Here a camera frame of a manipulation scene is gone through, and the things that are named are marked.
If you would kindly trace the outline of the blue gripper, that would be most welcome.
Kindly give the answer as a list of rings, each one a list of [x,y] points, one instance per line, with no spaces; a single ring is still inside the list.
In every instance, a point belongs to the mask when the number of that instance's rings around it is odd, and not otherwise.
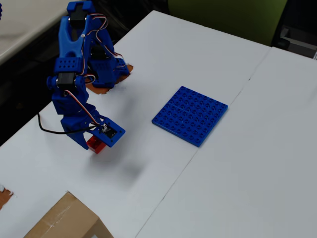
[[[102,127],[97,126],[94,129],[76,131],[88,128],[89,126],[102,124],[101,115],[96,110],[96,107],[90,104],[86,104],[85,108],[90,115],[95,119],[95,123],[92,118],[82,109],[78,104],[71,103],[60,106],[60,114],[63,115],[61,120],[62,126],[66,131],[65,134],[73,139],[77,144],[88,150],[89,146],[84,137],[84,133],[88,132],[91,135],[95,135],[98,139],[104,139],[104,134],[101,132]]]

